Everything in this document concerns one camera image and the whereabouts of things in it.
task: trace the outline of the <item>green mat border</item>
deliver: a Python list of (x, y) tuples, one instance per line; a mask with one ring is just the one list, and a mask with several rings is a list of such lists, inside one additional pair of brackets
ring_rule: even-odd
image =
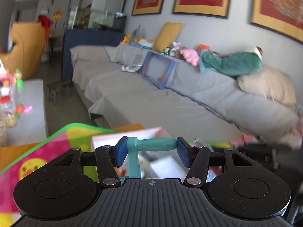
[(81, 124), (81, 123), (71, 123), (71, 124), (68, 124), (68, 125), (64, 126), (62, 129), (60, 129), (57, 132), (55, 132), (50, 137), (48, 137), (46, 140), (44, 140), (43, 142), (37, 144), (35, 147), (31, 148), (29, 151), (25, 152), (20, 157), (18, 157), (13, 162), (11, 162), (8, 166), (6, 166), (0, 172), (0, 176), (2, 174), (4, 174), (8, 169), (10, 169), (14, 164), (18, 163), (20, 160), (24, 159), (26, 156), (28, 156), (29, 154), (31, 154), (32, 152), (34, 152), (38, 148), (42, 147), (43, 145), (47, 144), (49, 141), (51, 141), (54, 138), (56, 138), (57, 136), (61, 135), (63, 132), (66, 132), (67, 129), (70, 129), (70, 128), (73, 128), (73, 127), (81, 127), (81, 128), (93, 129), (93, 130), (100, 131), (100, 132), (106, 132), (106, 134), (104, 134), (104, 135), (119, 133), (119, 131), (109, 130), (109, 129), (104, 129), (104, 128), (99, 128), (99, 127), (85, 125), (85, 124)]

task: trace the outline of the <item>plastic jar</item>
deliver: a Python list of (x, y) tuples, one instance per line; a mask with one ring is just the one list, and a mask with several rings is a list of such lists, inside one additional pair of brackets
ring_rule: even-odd
[(16, 107), (13, 104), (10, 96), (3, 96), (0, 98), (1, 118), (6, 127), (12, 128), (17, 125)]

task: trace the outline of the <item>gray floor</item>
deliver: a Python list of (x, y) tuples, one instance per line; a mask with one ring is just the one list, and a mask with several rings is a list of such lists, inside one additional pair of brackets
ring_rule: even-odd
[(58, 56), (53, 64), (41, 64), (38, 72), (32, 77), (42, 79), (44, 82), (45, 111), (49, 135), (70, 123), (96, 126), (96, 123), (89, 119), (87, 108), (74, 87), (70, 88), (71, 97), (64, 91), (57, 94), (56, 105), (52, 100), (48, 102), (48, 88), (46, 85), (61, 78), (60, 57)]

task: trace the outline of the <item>white table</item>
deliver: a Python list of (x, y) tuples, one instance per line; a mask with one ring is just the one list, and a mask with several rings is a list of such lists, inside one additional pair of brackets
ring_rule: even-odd
[(9, 146), (42, 142), (47, 137), (41, 79), (24, 81), (21, 103), (25, 106), (33, 106), (33, 110), (24, 114), (15, 127), (7, 129)]

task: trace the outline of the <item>crosshair symbol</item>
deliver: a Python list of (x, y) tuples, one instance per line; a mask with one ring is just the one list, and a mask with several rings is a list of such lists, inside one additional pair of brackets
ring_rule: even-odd
[(151, 186), (156, 185), (157, 183), (155, 181), (150, 181), (148, 184), (150, 184)]

